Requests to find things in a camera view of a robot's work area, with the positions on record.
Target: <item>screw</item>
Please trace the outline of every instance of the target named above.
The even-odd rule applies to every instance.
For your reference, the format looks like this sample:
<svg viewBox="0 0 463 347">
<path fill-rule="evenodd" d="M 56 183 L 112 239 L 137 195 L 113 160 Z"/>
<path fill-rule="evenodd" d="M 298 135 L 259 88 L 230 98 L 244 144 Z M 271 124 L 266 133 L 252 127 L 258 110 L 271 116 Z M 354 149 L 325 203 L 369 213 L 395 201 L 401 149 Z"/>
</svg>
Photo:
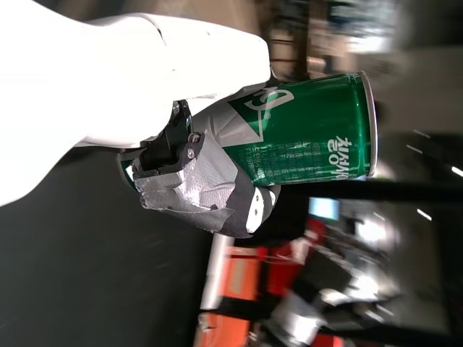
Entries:
<svg viewBox="0 0 463 347">
<path fill-rule="evenodd" d="M 195 151 L 192 148 L 188 148 L 187 150 L 187 157 L 189 159 L 193 159 L 195 157 Z"/>
<path fill-rule="evenodd" d="M 200 141 L 200 135 L 195 134 L 194 132 L 188 136 L 188 141 L 189 142 L 199 142 Z"/>
</svg>

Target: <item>aluminum can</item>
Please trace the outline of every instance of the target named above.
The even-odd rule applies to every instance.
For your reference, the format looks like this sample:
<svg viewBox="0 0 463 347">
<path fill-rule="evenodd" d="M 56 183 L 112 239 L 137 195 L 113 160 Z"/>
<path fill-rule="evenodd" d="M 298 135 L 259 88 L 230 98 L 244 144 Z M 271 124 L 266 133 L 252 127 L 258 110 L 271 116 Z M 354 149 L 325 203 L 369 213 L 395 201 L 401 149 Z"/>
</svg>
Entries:
<svg viewBox="0 0 463 347">
<path fill-rule="evenodd" d="M 372 176 L 375 106 L 364 72 L 264 88 L 193 118 L 257 186 Z"/>
</svg>

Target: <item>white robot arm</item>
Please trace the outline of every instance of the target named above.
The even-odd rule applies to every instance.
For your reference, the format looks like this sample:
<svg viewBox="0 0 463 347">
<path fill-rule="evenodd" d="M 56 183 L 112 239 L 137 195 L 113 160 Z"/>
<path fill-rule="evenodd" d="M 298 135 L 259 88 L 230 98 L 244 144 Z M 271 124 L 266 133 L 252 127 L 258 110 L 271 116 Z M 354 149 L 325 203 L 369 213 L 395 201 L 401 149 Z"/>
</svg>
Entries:
<svg viewBox="0 0 463 347">
<path fill-rule="evenodd" d="M 271 74 L 251 34 L 152 14 L 81 23 L 31 0 L 0 1 L 0 47 L 0 206 L 76 145 L 138 147 L 174 100 L 194 115 Z"/>
</svg>

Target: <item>dark floor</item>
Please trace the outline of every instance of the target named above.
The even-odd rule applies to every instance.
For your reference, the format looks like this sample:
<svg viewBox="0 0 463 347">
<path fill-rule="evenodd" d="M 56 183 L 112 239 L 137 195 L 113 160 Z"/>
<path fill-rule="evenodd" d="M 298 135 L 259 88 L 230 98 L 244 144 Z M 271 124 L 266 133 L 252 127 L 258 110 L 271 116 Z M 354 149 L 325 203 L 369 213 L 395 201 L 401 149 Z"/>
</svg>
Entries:
<svg viewBox="0 0 463 347">
<path fill-rule="evenodd" d="M 210 245 L 142 209 L 112 153 L 55 168 L 0 208 L 0 346 L 191 346 Z"/>
</svg>

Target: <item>white logo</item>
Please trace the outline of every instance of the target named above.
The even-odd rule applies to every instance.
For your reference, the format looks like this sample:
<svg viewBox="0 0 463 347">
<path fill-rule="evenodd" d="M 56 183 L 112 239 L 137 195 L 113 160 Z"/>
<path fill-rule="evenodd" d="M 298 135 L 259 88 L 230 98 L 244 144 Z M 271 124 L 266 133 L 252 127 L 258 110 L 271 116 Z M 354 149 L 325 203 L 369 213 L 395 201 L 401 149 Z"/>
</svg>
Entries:
<svg viewBox="0 0 463 347">
<path fill-rule="evenodd" d="M 268 110 L 278 107 L 280 105 L 283 105 L 284 103 L 287 103 L 288 101 L 294 100 L 294 95 L 292 95 L 291 92 L 288 90 L 282 90 L 282 89 L 277 89 L 277 87 L 270 87 L 270 88 L 263 88 L 262 90 L 259 90 L 258 92 L 252 94 L 253 96 L 259 96 L 259 101 L 263 103 L 262 105 L 254 105 L 252 103 L 252 100 L 248 101 L 245 103 L 245 106 L 249 107 L 251 110 L 257 111 L 257 117 L 258 117 L 258 124 L 259 124 L 259 129 L 254 129 L 256 134 L 259 136 L 259 142 L 263 141 L 263 127 L 262 127 L 262 118 L 264 119 L 270 119 L 271 115 L 268 112 Z M 245 118 L 245 121 L 248 123 L 250 122 L 250 119 Z"/>
<path fill-rule="evenodd" d="M 334 152 L 330 154 L 328 160 L 331 165 L 337 167 L 335 171 L 331 172 L 331 174 L 336 175 L 336 179 L 349 178 L 349 146 L 352 146 L 352 143 L 349 142 L 347 137 L 343 140 L 336 136 L 335 140 L 328 141 L 328 151 Z"/>
<path fill-rule="evenodd" d="M 288 90 L 277 89 L 277 87 L 263 88 L 262 90 L 259 90 L 258 92 L 254 93 L 253 95 L 259 96 L 261 94 L 262 96 L 259 100 L 261 103 L 263 103 L 262 105 L 254 105 L 252 103 L 252 100 L 246 102 L 245 105 L 249 107 L 251 110 L 262 112 L 283 105 L 284 103 L 287 103 L 288 101 L 294 99 L 294 95 L 292 95 L 291 92 L 289 92 Z M 272 95 L 277 95 L 277 97 L 268 101 L 268 98 Z"/>
</svg>

